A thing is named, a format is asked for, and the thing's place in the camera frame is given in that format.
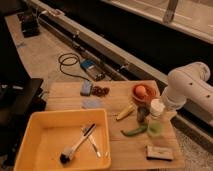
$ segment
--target yellow plastic tray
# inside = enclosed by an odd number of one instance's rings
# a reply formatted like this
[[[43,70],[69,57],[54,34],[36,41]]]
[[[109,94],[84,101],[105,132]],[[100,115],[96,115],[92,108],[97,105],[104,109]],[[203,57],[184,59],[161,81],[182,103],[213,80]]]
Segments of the yellow plastic tray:
[[[59,157],[82,135],[81,127],[97,124],[91,134],[101,152],[98,158],[87,139],[66,165]],[[17,156],[15,171],[104,170],[110,167],[107,114],[104,109],[36,112],[31,115]]]

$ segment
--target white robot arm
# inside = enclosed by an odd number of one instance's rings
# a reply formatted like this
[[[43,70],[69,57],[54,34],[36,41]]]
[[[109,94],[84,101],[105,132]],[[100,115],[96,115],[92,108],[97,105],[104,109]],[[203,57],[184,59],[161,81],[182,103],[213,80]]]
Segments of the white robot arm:
[[[213,115],[213,87],[206,83],[210,69],[202,62],[176,68],[168,74],[162,101],[169,110],[180,109],[189,98]]]

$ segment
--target brush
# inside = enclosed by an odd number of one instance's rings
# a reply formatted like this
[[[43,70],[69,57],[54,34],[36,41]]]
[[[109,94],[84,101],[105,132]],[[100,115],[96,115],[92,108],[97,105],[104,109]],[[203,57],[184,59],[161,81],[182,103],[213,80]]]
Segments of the brush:
[[[62,164],[66,164],[70,162],[74,155],[76,150],[80,147],[80,145],[89,137],[89,135],[92,133],[92,131],[95,129],[95,124],[92,124],[87,131],[81,136],[81,138],[72,146],[72,147],[66,147],[61,155],[60,155],[60,161]]]

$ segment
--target small bowl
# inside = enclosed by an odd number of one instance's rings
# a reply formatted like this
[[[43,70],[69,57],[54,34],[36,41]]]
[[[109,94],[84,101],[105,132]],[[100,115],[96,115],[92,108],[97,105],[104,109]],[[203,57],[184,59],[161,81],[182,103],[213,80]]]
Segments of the small bowl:
[[[135,90],[138,86],[145,87],[147,96],[144,96],[144,97],[141,98],[136,94]],[[132,98],[134,99],[135,103],[139,106],[144,106],[144,105],[149,106],[150,102],[155,97],[156,97],[156,91],[153,87],[151,87],[149,85],[141,83],[141,84],[134,85],[133,88],[132,88]]]

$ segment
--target wooden board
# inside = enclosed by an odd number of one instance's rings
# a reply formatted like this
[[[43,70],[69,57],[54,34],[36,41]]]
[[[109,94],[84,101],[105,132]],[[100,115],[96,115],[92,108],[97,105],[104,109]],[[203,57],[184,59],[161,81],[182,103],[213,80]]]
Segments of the wooden board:
[[[125,137],[120,130],[131,130],[138,126],[135,110],[127,118],[116,121],[116,115],[132,102],[131,90],[135,84],[146,83],[154,87],[159,96],[155,81],[108,81],[94,82],[94,85],[109,87],[110,92],[106,97],[82,97],[80,89],[82,82],[54,83],[51,86],[47,100],[46,110],[73,110],[81,109],[84,99],[98,99],[108,113],[109,135],[111,145],[112,165],[110,170],[144,170],[158,168],[183,168],[185,166],[178,141],[176,139],[170,119],[175,112],[164,114],[160,120],[163,123],[163,133],[160,137],[152,138],[143,133],[134,137]],[[170,147],[174,152],[174,160],[147,160],[146,146],[155,145]]]

